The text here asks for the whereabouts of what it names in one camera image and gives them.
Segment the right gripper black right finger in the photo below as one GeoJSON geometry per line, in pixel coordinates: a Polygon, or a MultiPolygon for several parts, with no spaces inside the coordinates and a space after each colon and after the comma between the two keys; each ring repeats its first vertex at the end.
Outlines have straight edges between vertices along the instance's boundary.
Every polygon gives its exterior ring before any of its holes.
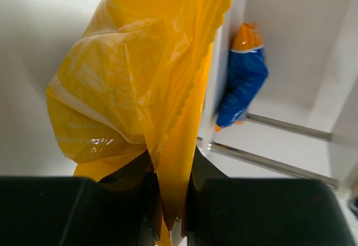
{"type": "Polygon", "coordinates": [[[333,192],[314,179],[230,178],[195,151],[188,245],[354,245],[333,192]]]}

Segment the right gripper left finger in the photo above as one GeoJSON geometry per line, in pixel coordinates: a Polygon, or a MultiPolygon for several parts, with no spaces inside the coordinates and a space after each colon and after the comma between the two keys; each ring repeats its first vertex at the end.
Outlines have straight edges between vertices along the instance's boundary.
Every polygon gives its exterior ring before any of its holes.
{"type": "Polygon", "coordinates": [[[98,182],[1,177],[2,245],[155,245],[161,221],[146,152],[98,182]]]}

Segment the yellow macaroni bag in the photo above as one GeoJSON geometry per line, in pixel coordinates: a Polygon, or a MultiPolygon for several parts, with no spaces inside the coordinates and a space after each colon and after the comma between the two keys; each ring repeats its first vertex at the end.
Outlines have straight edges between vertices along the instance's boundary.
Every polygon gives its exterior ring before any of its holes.
{"type": "Polygon", "coordinates": [[[95,181],[148,152],[160,245],[186,235],[185,201],[215,33],[232,0],[101,0],[46,89],[74,174],[95,181]]]}

